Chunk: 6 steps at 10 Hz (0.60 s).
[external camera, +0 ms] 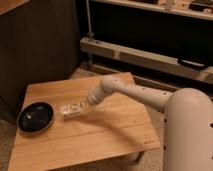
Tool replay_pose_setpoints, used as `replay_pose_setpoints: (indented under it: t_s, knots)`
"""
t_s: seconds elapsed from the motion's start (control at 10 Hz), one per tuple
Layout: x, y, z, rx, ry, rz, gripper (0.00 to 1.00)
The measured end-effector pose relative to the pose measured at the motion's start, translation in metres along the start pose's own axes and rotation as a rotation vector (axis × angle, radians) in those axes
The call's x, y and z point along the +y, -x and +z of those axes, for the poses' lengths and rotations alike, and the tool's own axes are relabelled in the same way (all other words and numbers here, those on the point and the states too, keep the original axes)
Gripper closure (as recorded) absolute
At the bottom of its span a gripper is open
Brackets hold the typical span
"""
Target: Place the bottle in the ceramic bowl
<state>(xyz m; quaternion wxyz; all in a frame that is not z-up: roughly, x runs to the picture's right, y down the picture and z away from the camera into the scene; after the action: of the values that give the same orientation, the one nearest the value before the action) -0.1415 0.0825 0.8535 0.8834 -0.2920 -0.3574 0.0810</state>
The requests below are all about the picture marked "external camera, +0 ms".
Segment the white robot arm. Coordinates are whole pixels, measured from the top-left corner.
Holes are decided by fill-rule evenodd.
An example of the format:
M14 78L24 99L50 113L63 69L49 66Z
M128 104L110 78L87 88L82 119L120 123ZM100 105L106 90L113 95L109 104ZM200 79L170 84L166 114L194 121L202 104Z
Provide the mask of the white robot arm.
M200 90L175 92L104 76L89 91L90 105L121 93L165 114L163 171L213 171L213 102Z

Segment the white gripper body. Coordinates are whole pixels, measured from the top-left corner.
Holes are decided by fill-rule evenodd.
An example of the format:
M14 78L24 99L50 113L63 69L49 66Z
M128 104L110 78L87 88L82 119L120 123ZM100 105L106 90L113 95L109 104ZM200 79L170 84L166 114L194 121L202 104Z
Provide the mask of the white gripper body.
M87 102L89 105L94 106L100 104L108 93L105 92L100 86L92 88L87 94Z

